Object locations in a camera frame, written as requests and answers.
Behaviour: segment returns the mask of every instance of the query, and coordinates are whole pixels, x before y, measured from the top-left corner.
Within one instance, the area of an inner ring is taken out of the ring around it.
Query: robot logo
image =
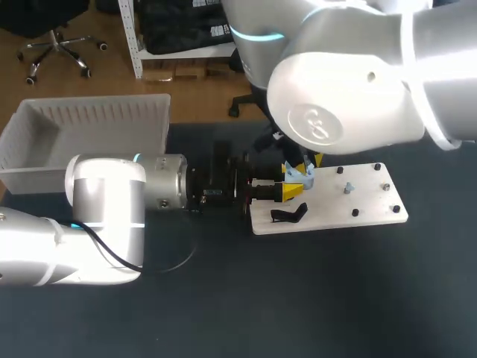
[[[288,123],[299,137],[318,145],[335,144],[343,134],[339,120],[313,104],[298,104],[288,113]]]

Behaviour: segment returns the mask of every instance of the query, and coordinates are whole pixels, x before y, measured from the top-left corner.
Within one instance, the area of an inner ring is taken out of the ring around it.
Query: dark table surface
[[[172,125],[198,163],[214,139],[250,147],[265,123]],[[268,152],[254,160],[277,160]],[[477,146],[429,140],[325,166],[386,163],[406,224],[257,237],[230,210],[147,214],[146,267],[123,286],[0,290],[2,357],[476,357]],[[65,217],[64,195],[3,205]]]

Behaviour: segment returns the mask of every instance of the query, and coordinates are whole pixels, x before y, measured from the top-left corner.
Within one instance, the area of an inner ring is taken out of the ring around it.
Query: white board
[[[275,203],[254,199],[250,205],[253,233],[268,235],[406,222],[408,212],[386,166],[381,163],[379,171],[374,166],[375,163],[343,166],[343,174],[337,173],[338,167],[315,169],[313,188],[293,200]],[[344,194],[348,182],[355,190]],[[253,181],[254,186],[272,183],[268,180]],[[387,192],[383,189],[386,183],[390,185]],[[302,203],[307,204],[308,212],[299,223],[272,223],[271,210],[294,212]],[[399,213],[393,212],[395,205],[400,206]],[[352,215],[354,209],[359,210],[356,217]]]

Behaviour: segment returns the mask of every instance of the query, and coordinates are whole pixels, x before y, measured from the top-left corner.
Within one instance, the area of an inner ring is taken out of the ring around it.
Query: chair base
[[[229,108],[229,117],[238,118],[240,116],[240,104],[253,104],[255,97],[252,94],[234,97],[232,106]]]
[[[36,58],[36,60],[30,65],[30,74],[26,78],[26,83],[33,85],[37,82],[37,72],[38,68],[40,67],[41,62],[50,55],[50,53],[54,52],[61,52],[66,54],[69,58],[73,59],[74,62],[80,67],[80,74],[82,77],[90,78],[91,77],[91,70],[89,69],[86,62],[80,57],[80,55],[72,50],[70,50],[67,46],[72,43],[79,43],[82,41],[91,41],[96,44],[96,46],[102,50],[107,50],[107,44],[104,41],[97,40],[92,36],[86,37],[79,37],[77,39],[65,40],[63,39],[63,35],[58,32],[57,30],[51,30],[49,32],[51,41],[49,43],[29,43],[23,46],[17,53],[16,58],[19,61],[23,61],[23,51],[30,50],[30,49],[45,49],[45,51]]]

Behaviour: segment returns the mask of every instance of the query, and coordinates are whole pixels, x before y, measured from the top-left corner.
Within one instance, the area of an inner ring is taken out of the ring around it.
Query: yellow part
[[[292,198],[296,198],[303,193],[303,184],[283,184],[282,185],[282,201],[288,201]]]
[[[306,170],[305,170],[305,163],[298,164],[295,169],[299,171],[301,174],[306,175]]]
[[[322,153],[315,154],[315,162],[316,162],[316,167],[317,168],[321,167],[321,161],[322,160],[323,160],[323,154]]]

